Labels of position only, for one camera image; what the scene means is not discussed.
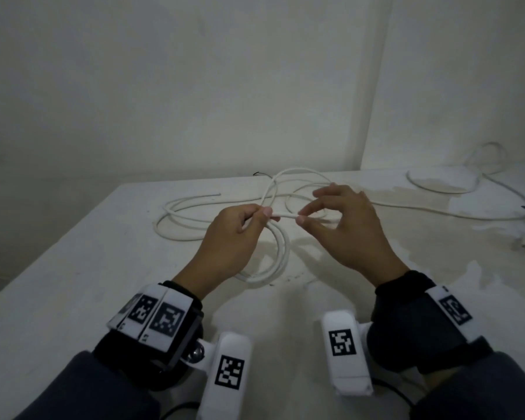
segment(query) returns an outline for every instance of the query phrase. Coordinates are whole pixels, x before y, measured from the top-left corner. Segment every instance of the table surface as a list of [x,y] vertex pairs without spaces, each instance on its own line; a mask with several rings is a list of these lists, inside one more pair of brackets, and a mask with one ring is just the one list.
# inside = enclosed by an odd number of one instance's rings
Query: table surface
[[[363,188],[373,200],[484,215],[522,211],[517,196],[486,180],[475,193],[448,197],[417,189],[404,170],[326,175]],[[525,193],[525,164],[499,177]],[[200,242],[169,241],[153,232],[164,202],[218,191],[224,197],[256,197],[267,182],[266,177],[238,177],[125,184],[91,211],[0,293],[0,419],[26,407],[77,352],[92,349],[105,334],[106,321],[137,289],[173,277],[190,260]],[[301,184],[288,181],[280,191]],[[283,211],[283,199],[274,207]],[[210,218],[221,208],[203,206],[190,213]],[[518,245],[525,222],[472,221],[380,206],[377,211],[397,254],[448,284],[493,347],[525,369],[525,249]],[[330,258],[293,220],[281,223],[292,240],[285,271],[259,288],[230,279],[204,300],[208,339],[232,330],[254,342],[243,418],[407,418],[407,407],[391,392],[340,398],[332,391],[318,320],[338,309],[369,320],[373,288]],[[163,226],[191,233],[168,221]],[[247,268],[269,264],[275,250],[266,230]],[[198,372],[181,388],[156,397],[168,407],[198,398],[202,384]],[[413,386],[403,387],[420,396]]]

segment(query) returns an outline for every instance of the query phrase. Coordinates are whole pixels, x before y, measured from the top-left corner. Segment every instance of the hand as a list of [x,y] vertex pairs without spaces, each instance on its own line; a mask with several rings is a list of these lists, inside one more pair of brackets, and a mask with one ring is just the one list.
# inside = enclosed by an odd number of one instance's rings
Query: hand
[[223,209],[208,227],[196,255],[173,281],[203,299],[245,268],[271,215],[271,207],[256,204]]
[[[349,186],[332,183],[315,190],[313,196],[317,199],[299,212],[295,222],[334,259],[358,271],[376,287],[409,270],[393,252],[375,209],[363,192],[355,193]],[[342,212],[335,230],[308,217],[324,208]]]

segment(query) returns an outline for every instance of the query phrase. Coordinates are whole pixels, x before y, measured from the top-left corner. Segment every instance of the gray sleeve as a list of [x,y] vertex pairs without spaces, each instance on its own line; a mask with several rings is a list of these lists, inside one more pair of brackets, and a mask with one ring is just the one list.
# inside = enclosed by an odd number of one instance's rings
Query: gray sleeve
[[160,406],[147,391],[99,363],[76,355],[15,420],[157,420]]
[[422,399],[411,420],[525,420],[525,372],[495,352],[463,367]]

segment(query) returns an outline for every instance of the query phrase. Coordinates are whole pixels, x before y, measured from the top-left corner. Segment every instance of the right hand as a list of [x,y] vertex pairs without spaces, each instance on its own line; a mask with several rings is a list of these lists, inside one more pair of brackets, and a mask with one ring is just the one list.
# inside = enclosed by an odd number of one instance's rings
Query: right hand
[[[295,222],[315,237],[334,259],[356,270],[376,287],[410,270],[393,252],[364,192],[356,193],[349,186],[332,183],[315,190],[313,196],[317,199],[298,212]],[[325,208],[342,213],[336,229],[308,217]]]

